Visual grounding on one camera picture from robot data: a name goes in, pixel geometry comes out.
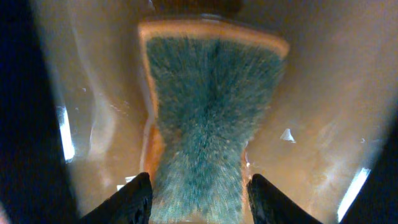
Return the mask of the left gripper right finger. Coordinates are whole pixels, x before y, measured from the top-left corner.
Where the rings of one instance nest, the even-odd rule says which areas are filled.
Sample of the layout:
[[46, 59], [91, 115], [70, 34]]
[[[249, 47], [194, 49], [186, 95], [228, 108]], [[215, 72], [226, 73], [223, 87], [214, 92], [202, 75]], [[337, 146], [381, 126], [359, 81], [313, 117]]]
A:
[[254, 224], [322, 224], [261, 174], [246, 185]]

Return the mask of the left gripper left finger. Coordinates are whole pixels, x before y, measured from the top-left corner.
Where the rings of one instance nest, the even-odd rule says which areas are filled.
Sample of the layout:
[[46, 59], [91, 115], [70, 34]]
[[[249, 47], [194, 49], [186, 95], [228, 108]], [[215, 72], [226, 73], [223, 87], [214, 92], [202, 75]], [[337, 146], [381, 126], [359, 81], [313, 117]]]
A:
[[148, 224], [152, 208], [152, 186], [146, 172], [107, 198], [102, 204], [79, 219], [83, 224]]

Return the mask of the green orange sponge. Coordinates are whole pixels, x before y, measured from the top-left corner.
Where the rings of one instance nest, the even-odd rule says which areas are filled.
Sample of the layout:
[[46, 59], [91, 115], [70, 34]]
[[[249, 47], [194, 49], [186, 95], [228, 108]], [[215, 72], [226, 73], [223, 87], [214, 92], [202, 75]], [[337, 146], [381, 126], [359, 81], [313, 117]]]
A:
[[285, 69], [286, 40], [232, 22], [139, 24], [154, 123], [144, 168], [151, 221], [241, 223], [245, 150]]

